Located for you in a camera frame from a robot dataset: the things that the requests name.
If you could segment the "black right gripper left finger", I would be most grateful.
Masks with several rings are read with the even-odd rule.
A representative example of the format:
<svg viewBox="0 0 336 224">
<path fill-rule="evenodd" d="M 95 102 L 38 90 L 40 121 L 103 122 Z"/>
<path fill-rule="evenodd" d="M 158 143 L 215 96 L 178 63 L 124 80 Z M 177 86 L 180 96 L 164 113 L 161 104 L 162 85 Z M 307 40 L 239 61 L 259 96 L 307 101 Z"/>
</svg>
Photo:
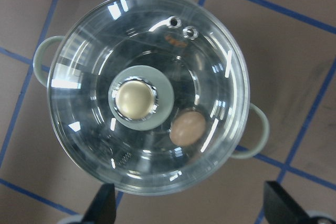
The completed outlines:
<svg viewBox="0 0 336 224">
<path fill-rule="evenodd" d="M 103 184 L 84 214 L 81 223 L 114 223 L 116 199 L 114 184 Z"/>
</svg>

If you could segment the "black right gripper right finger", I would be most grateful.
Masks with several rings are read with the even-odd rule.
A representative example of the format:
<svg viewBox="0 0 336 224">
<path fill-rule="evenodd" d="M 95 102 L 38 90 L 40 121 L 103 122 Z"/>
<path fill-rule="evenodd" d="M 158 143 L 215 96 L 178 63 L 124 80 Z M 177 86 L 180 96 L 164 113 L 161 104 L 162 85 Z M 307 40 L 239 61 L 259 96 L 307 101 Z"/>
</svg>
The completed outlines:
<svg viewBox="0 0 336 224">
<path fill-rule="evenodd" d="M 276 181 L 264 183 L 264 215 L 270 224 L 315 223 Z"/>
</svg>

